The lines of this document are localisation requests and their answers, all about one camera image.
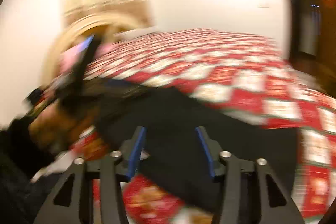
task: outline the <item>screw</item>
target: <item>screw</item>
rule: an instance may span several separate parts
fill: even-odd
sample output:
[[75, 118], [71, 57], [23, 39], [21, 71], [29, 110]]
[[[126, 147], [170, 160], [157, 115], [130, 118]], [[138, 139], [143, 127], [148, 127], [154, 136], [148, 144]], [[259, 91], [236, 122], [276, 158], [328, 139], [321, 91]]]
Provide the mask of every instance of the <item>screw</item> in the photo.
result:
[[76, 158], [73, 163], [77, 164], [77, 165], [81, 165], [85, 162], [85, 160], [83, 158]]
[[229, 151], [222, 151], [219, 154], [222, 158], [230, 158], [231, 157], [231, 153]]
[[263, 158], [260, 158], [260, 159], [257, 159], [257, 163], [259, 165], [266, 165], [267, 164], [267, 160], [263, 159]]
[[121, 157], [121, 152], [119, 150], [114, 150], [110, 153], [110, 156], [113, 158], [119, 158]]

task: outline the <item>bedspread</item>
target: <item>bedspread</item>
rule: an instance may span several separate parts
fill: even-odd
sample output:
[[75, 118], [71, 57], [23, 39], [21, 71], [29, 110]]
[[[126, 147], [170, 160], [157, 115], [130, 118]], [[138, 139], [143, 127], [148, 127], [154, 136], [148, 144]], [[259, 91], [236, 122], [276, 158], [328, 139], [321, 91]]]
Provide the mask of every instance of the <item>bedspread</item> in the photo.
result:
[[212, 29], [150, 34], [91, 63], [85, 80], [94, 77], [175, 86], [252, 124], [300, 127], [294, 201], [310, 222], [336, 196], [336, 100], [305, 86], [273, 39]]

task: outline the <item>checkered bedspread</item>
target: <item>checkered bedspread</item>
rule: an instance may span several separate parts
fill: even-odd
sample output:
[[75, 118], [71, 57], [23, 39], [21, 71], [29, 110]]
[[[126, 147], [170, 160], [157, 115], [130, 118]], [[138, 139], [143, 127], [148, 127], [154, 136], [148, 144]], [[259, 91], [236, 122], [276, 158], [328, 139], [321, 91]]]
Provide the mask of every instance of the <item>checkered bedspread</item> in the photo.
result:
[[294, 201], [310, 222], [336, 196], [336, 100], [301, 83], [270, 38], [212, 29], [150, 34], [91, 63], [85, 79], [94, 77], [175, 86], [248, 123], [300, 127]]

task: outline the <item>person's arm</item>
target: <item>person's arm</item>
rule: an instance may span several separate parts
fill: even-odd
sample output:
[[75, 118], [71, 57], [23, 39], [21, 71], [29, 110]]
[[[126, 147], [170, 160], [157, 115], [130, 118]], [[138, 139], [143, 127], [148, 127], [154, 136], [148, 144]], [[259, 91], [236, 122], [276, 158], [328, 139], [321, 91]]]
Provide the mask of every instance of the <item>person's arm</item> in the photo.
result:
[[21, 169], [29, 179], [38, 170], [54, 161], [54, 156], [49, 152], [40, 150], [31, 140], [29, 125], [30, 117], [15, 119], [7, 129], [6, 152], [14, 164]]

